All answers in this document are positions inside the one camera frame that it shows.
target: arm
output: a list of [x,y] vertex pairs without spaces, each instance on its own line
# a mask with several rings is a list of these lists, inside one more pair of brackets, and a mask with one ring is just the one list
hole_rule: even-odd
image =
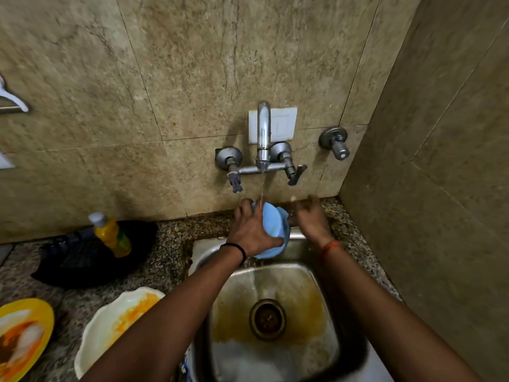
[[[251,211],[244,199],[235,209],[227,242],[244,248],[246,256],[283,245],[262,225],[262,206]],[[81,379],[84,382],[166,382],[175,372],[194,334],[207,316],[224,283],[242,262],[231,246],[220,249],[210,262],[156,303],[101,356]]]
[[[297,204],[302,233],[320,250],[334,240],[318,198]],[[396,381],[479,382],[479,376],[426,323],[369,276],[341,247],[325,265],[345,294],[367,338]]]

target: sink drain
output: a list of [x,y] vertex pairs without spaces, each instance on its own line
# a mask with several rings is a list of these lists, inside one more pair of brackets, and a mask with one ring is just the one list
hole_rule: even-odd
[[258,339],[279,338],[286,327],[286,315],[281,304],[273,299],[258,301],[249,313],[249,326]]

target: stainless steel sink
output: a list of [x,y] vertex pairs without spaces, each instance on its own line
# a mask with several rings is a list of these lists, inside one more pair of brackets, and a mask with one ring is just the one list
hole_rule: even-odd
[[[194,243],[189,274],[224,238]],[[273,259],[248,259],[227,280],[187,355],[193,381],[358,380],[383,367],[298,228]]]

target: food residue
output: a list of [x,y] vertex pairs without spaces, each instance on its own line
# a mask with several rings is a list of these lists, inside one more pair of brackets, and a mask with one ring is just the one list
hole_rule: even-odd
[[124,334],[129,327],[131,327],[135,321],[140,319],[150,308],[152,308],[157,302],[159,302],[159,296],[153,293],[147,293],[146,296],[139,301],[139,303],[129,308],[113,323],[113,335],[109,342],[108,348],[111,347],[115,341]]
[[41,343],[44,330],[37,321],[15,325],[0,336],[0,382],[20,372]]

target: blue bowl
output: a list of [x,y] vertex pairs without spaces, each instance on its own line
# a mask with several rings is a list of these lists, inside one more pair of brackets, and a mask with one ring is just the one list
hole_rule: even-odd
[[287,246],[289,240],[288,213],[280,207],[266,202],[263,206],[263,228],[272,237],[283,237],[283,246],[271,248],[256,256],[257,259],[270,259],[279,255]]

